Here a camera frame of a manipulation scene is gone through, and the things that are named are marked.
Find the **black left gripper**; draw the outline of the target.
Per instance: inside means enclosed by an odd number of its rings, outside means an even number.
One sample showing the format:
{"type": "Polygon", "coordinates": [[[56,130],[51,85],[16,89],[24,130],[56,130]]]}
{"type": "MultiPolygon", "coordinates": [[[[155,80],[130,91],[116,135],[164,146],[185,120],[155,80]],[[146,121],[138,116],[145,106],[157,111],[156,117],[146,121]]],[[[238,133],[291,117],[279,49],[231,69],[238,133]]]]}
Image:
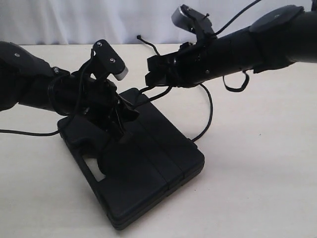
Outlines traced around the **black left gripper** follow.
{"type": "Polygon", "coordinates": [[[118,143],[126,143],[130,134],[124,123],[135,121],[139,112],[118,95],[116,84],[105,76],[96,78],[91,72],[75,71],[71,77],[78,83],[79,89],[71,119],[82,116],[97,127],[108,129],[118,143]]]}

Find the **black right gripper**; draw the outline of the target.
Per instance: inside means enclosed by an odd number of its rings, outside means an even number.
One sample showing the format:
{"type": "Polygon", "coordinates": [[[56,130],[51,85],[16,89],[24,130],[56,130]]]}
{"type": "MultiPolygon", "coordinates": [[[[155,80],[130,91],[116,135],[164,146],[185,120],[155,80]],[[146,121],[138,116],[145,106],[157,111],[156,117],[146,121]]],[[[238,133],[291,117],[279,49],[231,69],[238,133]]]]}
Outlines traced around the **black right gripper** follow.
{"type": "Polygon", "coordinates": [[[174,53],[149,57],[147,67],[145,83],[150,87],[192,88],[213,78],[209,44],[186,42],[174,53]]]}

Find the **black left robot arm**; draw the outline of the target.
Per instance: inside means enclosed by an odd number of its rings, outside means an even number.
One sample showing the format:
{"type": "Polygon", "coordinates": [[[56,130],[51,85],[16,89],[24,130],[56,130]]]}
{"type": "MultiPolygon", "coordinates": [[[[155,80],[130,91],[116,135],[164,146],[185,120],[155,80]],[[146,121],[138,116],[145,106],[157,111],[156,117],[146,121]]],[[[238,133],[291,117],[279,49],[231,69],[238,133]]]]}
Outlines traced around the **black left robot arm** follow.
{"type": "Polygon", "coordinates": [[[96,41],[90,58],[75,72],[52,67],[23,47],[0,44],[0,109],[20,104],[55,112],[66,125],[82,117],[112,138],[122,141],[125,123],[135,121],[139,112],[117,93],[109,80],[122,80],[127,67],[106,40],[96,41]]]}

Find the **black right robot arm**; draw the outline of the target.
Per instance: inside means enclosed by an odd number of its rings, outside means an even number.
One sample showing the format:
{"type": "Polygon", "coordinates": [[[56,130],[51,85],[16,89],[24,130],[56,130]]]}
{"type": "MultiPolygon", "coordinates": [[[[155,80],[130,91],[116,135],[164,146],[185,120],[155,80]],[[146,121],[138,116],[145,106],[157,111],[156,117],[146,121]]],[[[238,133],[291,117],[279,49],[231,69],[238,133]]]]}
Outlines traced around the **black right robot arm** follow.
{"type": "Polygon", "coordinates": [[[317,60],[317,12],[302,6],[280,7],[222,37],[214,35],[208,19],[185,5],[174,13],[173,23],[192,31],[197,41],[148,58],[147,86],[191,88],[240,71],[260,73],[317,60]]]}

